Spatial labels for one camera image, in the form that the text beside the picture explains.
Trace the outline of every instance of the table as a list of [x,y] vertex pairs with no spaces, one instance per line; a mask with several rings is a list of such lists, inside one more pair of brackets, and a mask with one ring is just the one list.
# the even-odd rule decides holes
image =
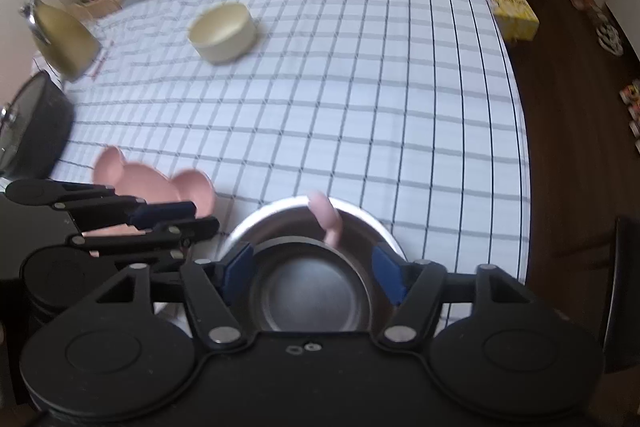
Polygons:
[[222,1],[149,0],[95,22],[104,63],[65,86],[76,123],[52,177],[89,182],[116,144],[169,176],[210,176],[212,251],[261,205],[316,188],[368,210],[409,259],[524,280],[526,130],[485,0],[238,0],[260,39],[212,66],[187,30]]

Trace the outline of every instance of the black pot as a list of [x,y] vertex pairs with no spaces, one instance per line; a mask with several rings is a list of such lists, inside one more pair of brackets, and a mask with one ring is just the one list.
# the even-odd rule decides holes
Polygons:
[[65,148],[74,107],[39,71],[0,110],[0,176],[8,180],[46,178]]

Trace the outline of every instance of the yellow box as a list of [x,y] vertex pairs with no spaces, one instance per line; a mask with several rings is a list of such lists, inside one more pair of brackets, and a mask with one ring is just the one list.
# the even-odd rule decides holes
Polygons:
[[526,0],[488,1],[504,40],[533,40],[540,22]]

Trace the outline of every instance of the yellow bowl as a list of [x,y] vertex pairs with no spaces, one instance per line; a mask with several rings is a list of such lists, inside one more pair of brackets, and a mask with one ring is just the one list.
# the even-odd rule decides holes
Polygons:
[[244,4],[228,2],[204,12],[189,31],[189,40],[212,64],[229,62],[248,51],[255,41],[254,20]]

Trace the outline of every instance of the pink object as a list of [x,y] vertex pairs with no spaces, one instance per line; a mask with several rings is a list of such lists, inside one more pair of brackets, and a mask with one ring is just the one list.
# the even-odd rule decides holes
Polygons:
[[342,235],[342,218],[329,198],[318,190],[309,194],[308,207],[318,220],[318,225],[326,232],[324,243],[331,248],[337,248]]
[[[119,196],[143,198],[147,203],[170,203],[172,201],[193,201],[196,217],[213,214],[216,192],[205,174],[196,169],[178,172],[167,178],[143,163],[127,163],[122,151],[114,146],[107,147],[98,157],[94,166],[95,185],[112,185]],[[99,231],[100,235],[131,233],[133,227],[118,225]]]

